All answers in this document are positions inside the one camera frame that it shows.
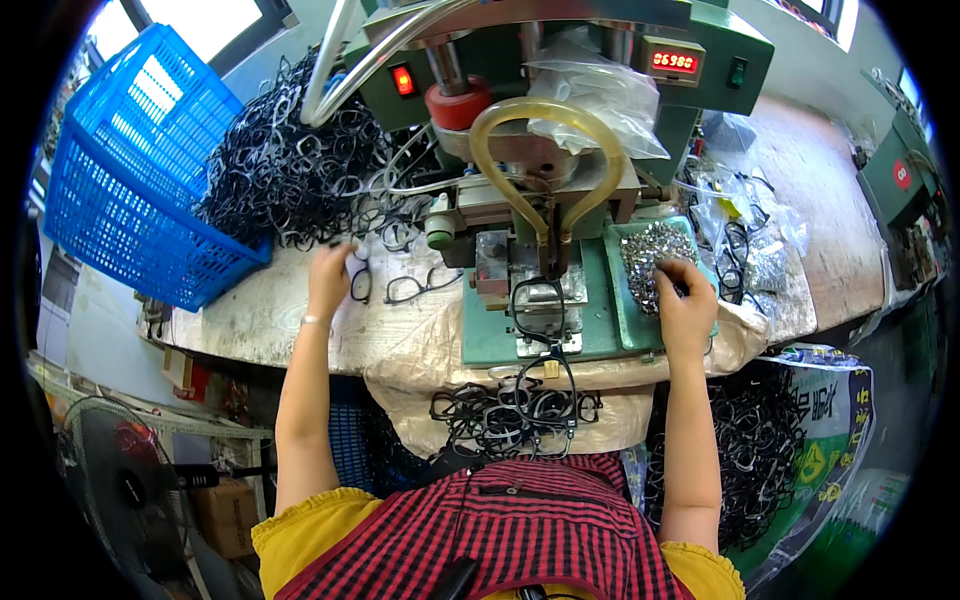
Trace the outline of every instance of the green machine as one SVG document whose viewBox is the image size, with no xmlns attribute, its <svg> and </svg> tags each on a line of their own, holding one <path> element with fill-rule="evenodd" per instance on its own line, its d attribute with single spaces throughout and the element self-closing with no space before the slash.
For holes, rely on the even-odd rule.
<svg viewBox="0 0 960 600">
<path fill-rule="evenodd" d="M 935 261 L 944 263 L 948 255 L 945 190 L 913 105 L 878 72 L 861 74 L 897 112 L 874 155 L 858 165 L 856 180 L 887 243 L 897 289 L 912 290 L 936 277 Z M 918 224 L 922 217 L 929 223 L 928 232 Z"/>
<path fill-rule="evenodd" d="M 518 100 L 537 77 L 523 63 L 552 34 L 583 24 L 604 56 L 657 82 L 654 133 L 670 158 L 630 160 L 619 150 L 572 156 L 526 130 L 524 117 L 542 116 L 545 108 L 530 112 Z M 403 43 L 388 53 L 393 40 Z M 617 300 L 624 280 L 612 274 L 620 258 L 608 255 L 605 238 L 627 227 L 639 205 L 673 200 L 670 182 L 701 111 L 749 114 L 773 53 L 726 0 L 392 0 L 370 13 L 344 58 L 351 69 L 365 62 L 375 68 L 359 87 L 373 115 L 388 131 L 431 124 L 424 131 L 445 168 L 475 164 L 481 171 L 431 190 L 438 195 L 424 223 L 446 265 L 468 270 L 466 366 L 512 364 L 553 344 L 570 361 L 662 347 L 659 322 L 624 311 Z M 658 66 L 673 55 L 684 68 Z M 494 105 L 484 114 L 496 109 L 514 117 L 494 119 L 481 135 L 484 116 L 470 113 L 477 103 L 480 110 Z M 562 106 L 550 110 L 566 116 L 548 120 L 582 116 Z M 490 164 L 499 171 L 491 173 Z M 609 191 L 596 198 L 597 190 Z M 529 283 L 538 276 L 543 281 Z"/>
</svg>

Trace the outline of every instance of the digital counter display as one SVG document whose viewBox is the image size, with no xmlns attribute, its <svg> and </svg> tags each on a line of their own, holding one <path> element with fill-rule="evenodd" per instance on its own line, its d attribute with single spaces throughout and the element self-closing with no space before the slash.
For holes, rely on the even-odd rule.
<svg viewBox="0 0 960 600">
<path fill-rule="evenodd" d="M 697 59 L 683 54 L 674 54 L 672 52 L 655 52 L 653 59 L 655 69 L 665 69 L 667 71 L 681 71 L 683 73 L 697 72 Z"/>
</svg>

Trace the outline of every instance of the red checkered apron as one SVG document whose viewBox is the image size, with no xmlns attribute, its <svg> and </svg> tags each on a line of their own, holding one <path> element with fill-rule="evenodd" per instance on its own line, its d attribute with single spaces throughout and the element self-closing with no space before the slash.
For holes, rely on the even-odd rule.
<svg viewBox="0 0 960 600">
<path fill-rule="evenodd" d="M 472 600 L 533 584 L 598 600 L 692 598 L 625 487 L 617 453 L 465 469 L 390 496 L 276 599 L 424 598 L 459 557 L 480 566 Z"/>
</svg>

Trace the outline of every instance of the red cylinder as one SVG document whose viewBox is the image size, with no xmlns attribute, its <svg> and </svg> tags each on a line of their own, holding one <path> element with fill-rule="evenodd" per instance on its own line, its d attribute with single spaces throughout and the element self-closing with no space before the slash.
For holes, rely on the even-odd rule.
<svg viewBox="0 0 960 600">
<path fill-rule="evenodd" d="M 445 130 L 468 130 L 473 125 L 473 119 L 493 104 L 490 86 L 484 78 L 470 75 L 467 81 L 470 89 L 460 96 L 443 96 L 439 84 L 433 84 L 426 90 L 423 99 L 426 109 L 430 111 L 433 122 Z"/>
</svg>

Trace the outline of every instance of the yellow shirt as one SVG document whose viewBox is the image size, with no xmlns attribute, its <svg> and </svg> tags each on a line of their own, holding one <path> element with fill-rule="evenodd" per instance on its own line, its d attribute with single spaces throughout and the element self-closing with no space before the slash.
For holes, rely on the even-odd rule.
<svg viewBox="0 0 960 600">
<path fill-rule="evenodd" d="M 280 516 L 253 528 L 253 548 L 260 556 L 260 583 L 267 600 L 324 552 L 342 540 L 383 500 L 356 488 L 324 492 L 291 506 Z M 693 543 L 666 541 L 660 551 L 673 574 L 697 600 L 746 598 L 740 574 L 730 560 Z M 548 594 L 569 593 L 596 600 L 586 591 L 562 585 L 543 586 Z M 514 590 L 484 600 L 513 600 Z"/>
</svg>

